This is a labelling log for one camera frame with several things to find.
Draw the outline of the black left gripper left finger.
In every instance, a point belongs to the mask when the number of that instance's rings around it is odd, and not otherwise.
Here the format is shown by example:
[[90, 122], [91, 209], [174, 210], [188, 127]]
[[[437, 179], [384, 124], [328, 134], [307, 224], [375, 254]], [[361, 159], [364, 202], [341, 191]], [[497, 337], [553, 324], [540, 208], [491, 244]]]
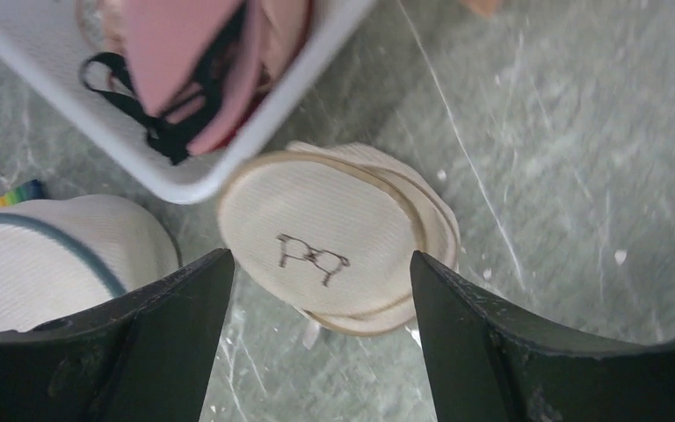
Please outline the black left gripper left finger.
[[93, 308], [0, 332], [0, 421], [196, 421], [233, 287], [217, 249]]

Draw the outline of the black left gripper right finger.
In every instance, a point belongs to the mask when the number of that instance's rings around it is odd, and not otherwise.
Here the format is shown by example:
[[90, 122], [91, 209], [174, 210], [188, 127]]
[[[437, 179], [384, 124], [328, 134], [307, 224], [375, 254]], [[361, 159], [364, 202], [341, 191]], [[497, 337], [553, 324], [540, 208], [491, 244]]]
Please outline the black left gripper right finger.
[[420, 251], [410, 275], [438, 420], [675, 421], [675, 339], [555, 323]]

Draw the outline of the pink black-strapped bra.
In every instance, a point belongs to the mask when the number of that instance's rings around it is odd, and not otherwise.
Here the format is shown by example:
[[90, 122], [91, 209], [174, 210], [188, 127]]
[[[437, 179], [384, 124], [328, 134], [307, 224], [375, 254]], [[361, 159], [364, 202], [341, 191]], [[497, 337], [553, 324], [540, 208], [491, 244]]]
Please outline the pink black-strapped bra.
[[265, 14], [259, 1], [124, 1], [122, 53], [80, 69], [85, 89], [145, 130], [179, 165], [233, 131], [258, 85]]

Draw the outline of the pink bra from bag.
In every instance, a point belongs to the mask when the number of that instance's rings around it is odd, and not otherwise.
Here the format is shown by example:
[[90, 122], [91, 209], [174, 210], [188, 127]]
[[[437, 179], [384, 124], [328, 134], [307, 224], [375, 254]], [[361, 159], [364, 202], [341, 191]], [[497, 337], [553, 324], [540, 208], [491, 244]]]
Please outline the pink bra from bag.
[[[121, 1], [76, 1], [75, 20], [83, 40], [98, 52], [125, 53]], [[263, 1], [265, 46], [257, 92], [266, 93], [285, 75], [306, 43], [312, 23], [312, 1]]]

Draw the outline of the beige-trimmed mesh laundry bag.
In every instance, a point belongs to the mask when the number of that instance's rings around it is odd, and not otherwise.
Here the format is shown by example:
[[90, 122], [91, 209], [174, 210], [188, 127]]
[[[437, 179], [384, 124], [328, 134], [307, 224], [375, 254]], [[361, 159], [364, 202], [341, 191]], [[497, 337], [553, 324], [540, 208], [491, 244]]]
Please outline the beige-trimmed mesh laundry bag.
[[237, 170], [216, 215], [224, 243], [259, 286], [317, 329], [375, 336], [416, 316], [421, 251], [451, 268], [453, 210], [411, 166], [361, 143], [291, 142]]

